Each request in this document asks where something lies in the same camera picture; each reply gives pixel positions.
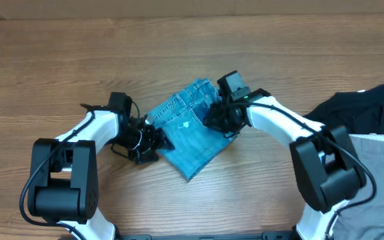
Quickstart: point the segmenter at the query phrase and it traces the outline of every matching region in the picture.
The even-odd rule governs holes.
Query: blue denim fabric
[[[162,127],[175,146],[175,150],[159,153],[188,181],[232,141],[202,124],[210,104],[216,100],[217,91],[211,82],[198,79],[149,113],[153,125]]]

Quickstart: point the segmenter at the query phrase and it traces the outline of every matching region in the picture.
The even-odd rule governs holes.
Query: denim jeans
[[[188,181],[232,141],[203,125],[210,104],[216,100],[217,91],[210,80],[198,79],[149,113],[153,125],[162,127],[175,146],[175,150],[159,153]]]

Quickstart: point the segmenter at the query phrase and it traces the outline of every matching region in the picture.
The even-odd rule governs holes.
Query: black t-shirt
[[[348,133],[384,134],[384,85],[362,93],[336,93],[304,117],[328,127],[346,126]]]

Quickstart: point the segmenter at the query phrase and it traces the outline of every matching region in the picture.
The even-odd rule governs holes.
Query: black bracket
[[[63,144],[32,180],[27,207],[32,216],[50,223],[61,220],[85,223],[92,218],[99,199],[94,141],[60,143],[56,139],[38,139],[33,145],[31,174],[53,148]],[[71,166],[70,179],[55,179],[51,173]]]
[[[271,94],[263,89],[251,92],[246,86],[240,74],[233,71],[219,80],[219,96],[222,100],[212,103],[203,124],[222,133],[239,133],[246,125],[251,126],[247,116],[246,105],[235,105],[235,103],[254,102]]]
[[[123,134],[110,142],[128,149],[128,156],[124,156],[112,148],[116,154],[134,161],[138,165],[158,161],[159,156],[156,153],[158,149],[174,149],[174,145],[165,136],[164,131],[146,124],[146,118],[147,115],[140,119],[130,117]]]
[[[262,240],[296,240],[293,231],[264,231],[261,235]]]
[[[314,210],[326,213],[344,199],[352,199],[365,186],[364,170],[348,155],[334,148],[322,138],[329,138],[344,150],[358,156],[346,128],[324,129],[320,135],[299,138],[290,144],[297,186]],[[321,163],[318,152],[334,153],[334,161]]]

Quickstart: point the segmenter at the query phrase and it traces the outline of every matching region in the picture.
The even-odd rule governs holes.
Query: jeans seam
[[[164,108],[162,108],[158,114],[156,114],[156,116],[154,117],[155,119],[158,119],[158,117],[163,113],[163,111],[167,110],[169,107],[170,107],[170,104],[174,101],[175,98],[173,98],[170,102],[168,102],[166,104],[166,106]]]
[[[200,88],[200,86],[202,86],[202,85],[204,85],[204,84],[206,84],[206,83],[208,83],[208,82],[209,82],[209,80],[208,80],[208,78],[206,78],[206,79],[202,80],[201,82],[195,84],[193,87],[194,87],[196,90],[198,90],[198,88]]]
[[[214,94],[214,102],[217,102],[217,89],[214,89],[213,94]]]
[[[204,97],[204,101],[207,103],[208,106],[211,105],[211,103],[209,102],[209,100],[207,99],[207,95],[204,93],[204,91],[200,88],[199,91],[201,92],[201,94],[203,95]]]
[[[184,100],[180,97],[179,94],[176,94],[176,98],[179,100],[180,104],[183,105],[183,107],[188,108],[188,106],[186,105],[186,103],[185,103]]]
[[[186,90],[186,93],[189,94],[190,97],[192,97],[192,92],[191,92],[191,90],[189,90],[189,88],[185,88],[185,90]]]
[[[210,155],[210,154],[208,154],[208,152],[210,152],[210,149],[212,149],[213,146],[207,146],[207,147],[203,150],[203,152],[204,152],[204,157],[205,157],[206,159],[209,159],[209,160],[206,160],[205,163],[209,163],[210,160],[214,159],[214,158],[217,156],[217,154],[220,153],[220,152],[222,152],[226,147],[227,147],[227,145],[224,146],[220,151],[218,151],[218,152],[213,153],[213,154]],[[192,165],[194,165],[194,164],[196,164],[196,163],[200,163],[201,165],[204,164],[202,161],[197,160],[197,159],[195,159],[193,162],[191,162]]]
[[[174,117],[174,118],[172,118],[172,119],[166,121],[164,124],[168,124],[168,123],[170,123],[170,122],[176,120],[177,118],[183,116],[185,113],[187,113],[188,111],[190,111],[190,110],[192,109],[193,106],[187,107],[187,108],[186,108],[184,111],[182,111],[178,116],[176,116],[176,117]],[[193,118],[194,118],[195,120],[197,120],[198,123],[199,123],[201,126],[204,126],[203,123],[201,122],[201,120],[198,119],[197,115],[196,115],[193,111],[192,111],[191,114],[192,114]]]

